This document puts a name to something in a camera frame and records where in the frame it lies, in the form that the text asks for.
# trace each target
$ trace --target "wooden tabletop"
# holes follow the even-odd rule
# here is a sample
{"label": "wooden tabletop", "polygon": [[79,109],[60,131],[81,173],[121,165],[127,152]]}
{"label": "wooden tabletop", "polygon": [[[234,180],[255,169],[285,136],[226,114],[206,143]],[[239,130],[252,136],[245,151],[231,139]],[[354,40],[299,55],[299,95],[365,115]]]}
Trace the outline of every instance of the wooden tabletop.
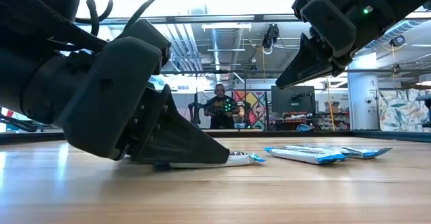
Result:
{"label": "wooden tabletop", "polygon": [[[155,172],[65,142],[0,146],[0,223],[431,223],[431,144],[354,138],[219,139],[261,165]],[[326,166],[263,147],[394,147]]]}

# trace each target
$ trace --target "headphones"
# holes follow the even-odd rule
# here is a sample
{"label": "headphones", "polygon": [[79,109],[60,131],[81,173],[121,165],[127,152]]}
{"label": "headphones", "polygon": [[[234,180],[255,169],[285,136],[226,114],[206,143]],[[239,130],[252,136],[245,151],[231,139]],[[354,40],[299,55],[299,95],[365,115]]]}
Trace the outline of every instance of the headphones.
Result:
{"label": "headphones", "polygon": [[217,86],[222,86],[223,87],[223,93],[226,93],[226,90],[224,90],[224,85],[222,85],[221,83],[218,83],[217,85],[215,85],[214,94],[217,94]]}

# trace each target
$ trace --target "white pillar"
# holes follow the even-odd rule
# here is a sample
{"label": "white pillar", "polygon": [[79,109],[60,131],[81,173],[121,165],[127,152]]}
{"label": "white pillar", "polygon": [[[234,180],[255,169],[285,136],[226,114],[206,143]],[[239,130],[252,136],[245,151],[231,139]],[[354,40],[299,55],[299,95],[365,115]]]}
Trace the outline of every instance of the white pillar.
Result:
{"label": "white pillar", "polygon": [[[376,53],[356,57],[349,69],[377,69]],[[379,130],[376,73],[348,73],[351,130]]]}

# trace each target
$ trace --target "ventilation duct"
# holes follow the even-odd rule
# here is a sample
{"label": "ventilation duct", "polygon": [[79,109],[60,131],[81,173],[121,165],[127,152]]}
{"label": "ventilation duct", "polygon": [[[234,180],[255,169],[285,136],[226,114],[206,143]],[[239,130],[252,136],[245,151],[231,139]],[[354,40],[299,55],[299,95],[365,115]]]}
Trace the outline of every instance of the ventilation duct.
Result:
{"label": "ventilation duct", "polygon": [[[217,70],[235,69],[232,64],[236,63],[238,59],[238,51],[234,51],[234,49],[240,48],[241,38],[242,29],[240,28],[211,29],[211,43],[215,50],[213,56]],[[231,87],[234,76],[232,73],[217,74],[215,78],[219,81],[218,83],[223,83],[225,87]]]}
{"label": "ventilation duct", "polygon": [[383,36],[381,36],[377,40],[373,40],[368,45],[366,45],[363,50],[376,48],[377,46],[380,46],[384,43],[387,43],[391,41],[392,39],[422,25],[423,23],[427,22],[427,20],[406,20],[399,22],[395,26],[393,26],[391,29],[389,29]]}

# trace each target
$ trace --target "fluorescent light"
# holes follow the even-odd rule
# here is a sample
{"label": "fluorescent light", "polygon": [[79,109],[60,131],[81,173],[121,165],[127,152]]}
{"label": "fluorescent light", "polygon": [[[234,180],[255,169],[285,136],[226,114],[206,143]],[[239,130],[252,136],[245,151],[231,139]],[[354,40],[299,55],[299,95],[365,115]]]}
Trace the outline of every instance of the fluorescent light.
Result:
{"label": "fluorescent light", "polygon": [[431,12],[412,12],[408,16],[405,17],[406,19],[430,19],[431,18]]}
{"label": "fluorescent light", "polygon": [[209,66],[241,66],[241,64],[240,63],[230,63],[230,64],[227,64],[227,63],[212,63]]}
{"label": "fluorescent light", "polygon": [[198,15],[198,16],[177,16],[176,22],[243,22],[253,21],[254,15]]}
{"label": "fluorescent light", "polygon": [[263,20],[265,21],[292,21],[297,22],[299,21],[298,18],[294,14],[288,14],[288,15],[264,15]]}
{"label": "fluorescent light", "polygon": [[208,52],[245,52],[245,49],[208,49]]}
{"label": "fluorescent light", "polygon": [[203,24],[202,29],[249,29],[251,30],[251,24],[237,24],[237,23],[215,23],[215,24]]}
{"label": "fluorescent light", "polygon": [[419,82],[419,83],[416,83],[416,85],[431,86],[431,81]]}
{"label": "fluorescent light", "polygon": [[430,44],[412,44],[410,46],[416,46],[416,47],[431,47]]}

